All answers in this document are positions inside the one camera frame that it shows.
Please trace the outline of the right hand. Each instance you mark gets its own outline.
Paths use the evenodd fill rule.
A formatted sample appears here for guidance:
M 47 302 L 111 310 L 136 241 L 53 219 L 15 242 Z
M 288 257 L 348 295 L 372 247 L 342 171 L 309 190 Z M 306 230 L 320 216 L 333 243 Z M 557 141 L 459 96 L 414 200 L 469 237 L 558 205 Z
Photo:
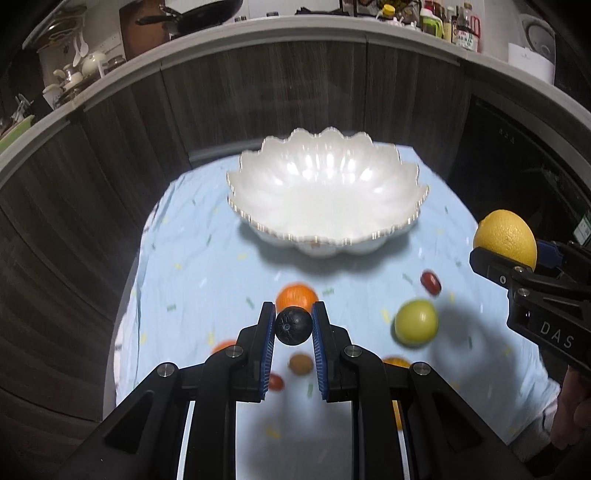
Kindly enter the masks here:
M 560 450 L 578 443 L 590 431 L 590 379 L 568 367 L 551 429 L 551 442 Z

